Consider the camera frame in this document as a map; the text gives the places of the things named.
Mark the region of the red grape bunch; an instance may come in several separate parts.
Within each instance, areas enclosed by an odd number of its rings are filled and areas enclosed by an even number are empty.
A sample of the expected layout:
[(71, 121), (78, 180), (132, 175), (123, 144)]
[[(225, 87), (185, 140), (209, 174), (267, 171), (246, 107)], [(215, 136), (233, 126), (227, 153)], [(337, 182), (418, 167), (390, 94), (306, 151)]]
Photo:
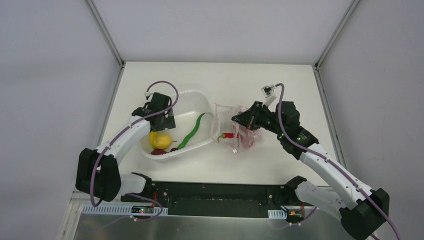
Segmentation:
[(256, 135), (253, 131), (239, 131), (236, 137), (237, 148), (240, 151), (248, 150), (256, 143)]

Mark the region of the white plastic basket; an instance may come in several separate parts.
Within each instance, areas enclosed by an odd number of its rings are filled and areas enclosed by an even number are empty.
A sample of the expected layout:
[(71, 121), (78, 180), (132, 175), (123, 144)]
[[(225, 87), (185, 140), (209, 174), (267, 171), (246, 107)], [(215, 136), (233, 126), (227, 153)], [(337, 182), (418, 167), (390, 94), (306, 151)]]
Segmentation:
[[(158, 163), (165, 163), (194, 155), (194, 153), (201, 151), (213, 141), (210, 134), (214, 118), (213, 111), (211, 102), (203, 92), (198, 90), (180, 92), (178, 102), (173, 107), (176, 128), (164, 131), (172, 138), (172, 145), (165, 150), (165, 154), (152, 155), (153, 148), (150, 146), (149, 137), (145, 136), (136, 145), (136, 152), (142, 157)], [(197, 119), (201, 114), (203, 116), (199, 122), (199, 128), (193, 137), (188, 140), (185, 147), (171, 152), (170, 150), (182, 143), (183, 139), (194, 129)]]

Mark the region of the clear pink zip bag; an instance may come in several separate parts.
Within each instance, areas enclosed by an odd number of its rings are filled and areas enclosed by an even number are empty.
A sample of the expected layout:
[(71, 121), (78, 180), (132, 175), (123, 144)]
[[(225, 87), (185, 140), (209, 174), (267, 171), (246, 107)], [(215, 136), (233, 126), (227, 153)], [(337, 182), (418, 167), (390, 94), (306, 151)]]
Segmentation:
[[(245, 106), (237, 105), (237, 106), (227, 106), (215, 104), (214, 109), (214, 118), (210, 128), (210, 137), (213, 142), (219, 145), (226, 145), (232, 148), (232, 151), (235, 154), (246, 152), (256, 146), (259, 146), (265, 142), (263, 131), (262, 130), (248, 130), (246, 127), (234, 122), (231, 118), (235, 115), (240, 114), (241, 112), (247, 110)], [(255, 133), (256, 142), (255, 145), (247, 150), (239, 150), (237, 147), (237, 134), (238, 132), (247, 132), (252, 131)], [(220, 142), (217, 142), (217, 138), (222, 133), (234, 133), (234, 138), (222, 139)]]

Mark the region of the red chili pepper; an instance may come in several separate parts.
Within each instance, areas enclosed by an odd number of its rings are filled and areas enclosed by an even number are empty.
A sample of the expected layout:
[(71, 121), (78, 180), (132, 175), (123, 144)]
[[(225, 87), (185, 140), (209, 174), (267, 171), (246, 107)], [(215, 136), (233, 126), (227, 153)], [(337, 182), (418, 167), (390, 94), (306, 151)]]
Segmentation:
[(217, 142), (219, 143), (223, 139), (233, 139), (234, 137), (235, 137), (235, 134), (234, 133), (225, 132), (225, 133), (220, 134), (217, 137)]

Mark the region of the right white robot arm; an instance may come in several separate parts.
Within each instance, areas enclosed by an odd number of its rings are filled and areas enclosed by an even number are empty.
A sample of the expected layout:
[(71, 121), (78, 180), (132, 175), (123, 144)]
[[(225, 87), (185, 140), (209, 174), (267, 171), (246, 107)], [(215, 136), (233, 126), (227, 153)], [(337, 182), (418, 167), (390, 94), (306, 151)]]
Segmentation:
[(317, 173), (332, 191), (319, 189), (302, 177), (290, 181), (284, 200), (290, 205), (300, 201), (314, 205), (340, 221), (356, 240), (375, 237), (375, 231), (388, 221), (390, 196), (373, 189), (333, 160), (319, 140), (300, 123), (300, 113), (292, 101), (282, 101), (272, 112), (255, 101), (247, 110), (232, 116), (232, 121), (255, 131), (265, 129), (276, 134), (282, 148)]

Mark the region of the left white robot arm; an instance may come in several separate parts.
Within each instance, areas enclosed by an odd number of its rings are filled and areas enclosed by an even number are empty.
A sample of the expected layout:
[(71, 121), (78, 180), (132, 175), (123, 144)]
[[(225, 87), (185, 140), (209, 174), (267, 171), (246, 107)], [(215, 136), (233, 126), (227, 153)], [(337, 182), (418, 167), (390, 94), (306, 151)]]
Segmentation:
[(154, 92), (111, 139), (95, 149), (83, 149), (78, 157), (76, 189), (106, 202), (126, 194), (143, 203), (149, 201), (153, 189), (146, 185), (147, 177), (136, 172), (122, 174), (119, 165), (143, 137), (176, 127), (175, 104), (170, 96)]

